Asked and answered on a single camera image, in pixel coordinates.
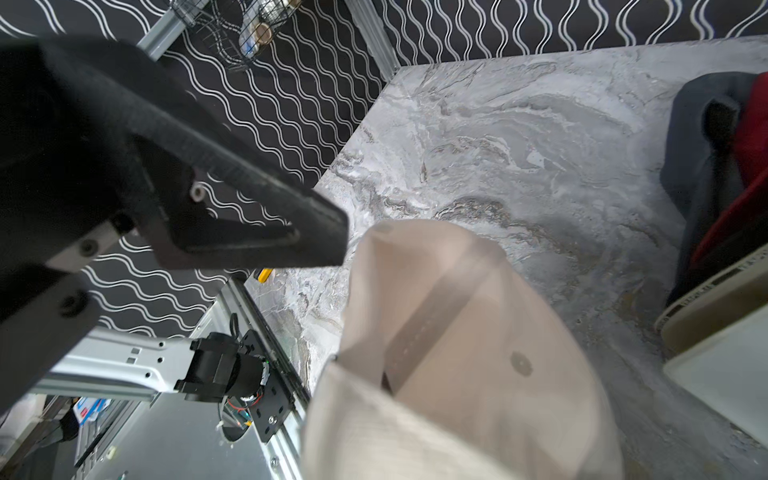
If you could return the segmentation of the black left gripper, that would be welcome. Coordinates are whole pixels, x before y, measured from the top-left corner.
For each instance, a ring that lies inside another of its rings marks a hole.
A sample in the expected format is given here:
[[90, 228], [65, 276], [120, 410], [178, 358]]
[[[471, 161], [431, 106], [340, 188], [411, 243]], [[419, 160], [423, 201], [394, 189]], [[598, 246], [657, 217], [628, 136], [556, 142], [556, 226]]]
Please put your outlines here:
[[166, 269], [342, 264], [344, 211], [238, 137], [138, 46], [1, 46], [1, 406], [95, 321], [81, 238], [124, 216]]

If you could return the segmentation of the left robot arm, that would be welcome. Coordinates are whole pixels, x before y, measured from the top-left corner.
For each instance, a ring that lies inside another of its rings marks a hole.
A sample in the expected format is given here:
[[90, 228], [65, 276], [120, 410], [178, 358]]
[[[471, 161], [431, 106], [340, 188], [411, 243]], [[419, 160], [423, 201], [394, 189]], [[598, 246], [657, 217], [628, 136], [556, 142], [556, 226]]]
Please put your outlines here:
[[222, 336], [101, 328], [81, 270], [137, 231], [167, 270], [338, 266], [349, 221], [191, 99], [138, 47], [1, 44], [1, 407], [73, 394], [250, 396], [265, 363]]

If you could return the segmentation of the cream baseball cap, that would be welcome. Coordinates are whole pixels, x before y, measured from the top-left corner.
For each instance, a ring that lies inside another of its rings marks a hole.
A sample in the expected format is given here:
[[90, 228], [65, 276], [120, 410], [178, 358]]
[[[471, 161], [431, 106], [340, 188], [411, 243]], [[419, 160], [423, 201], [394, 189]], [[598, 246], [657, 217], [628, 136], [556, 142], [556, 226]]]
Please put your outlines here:
[[307, 479], [620, 479], [607, 394], [494, 241], [381, 222], [302, 429]]

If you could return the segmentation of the white baseball cap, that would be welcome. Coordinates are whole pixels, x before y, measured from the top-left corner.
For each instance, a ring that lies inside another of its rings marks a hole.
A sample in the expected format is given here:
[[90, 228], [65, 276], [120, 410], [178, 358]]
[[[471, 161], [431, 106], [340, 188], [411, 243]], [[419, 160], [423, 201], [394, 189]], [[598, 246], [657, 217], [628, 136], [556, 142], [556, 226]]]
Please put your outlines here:
[[767, 308], [702, 340], [663, 367], [675, 383], [767, 444]]

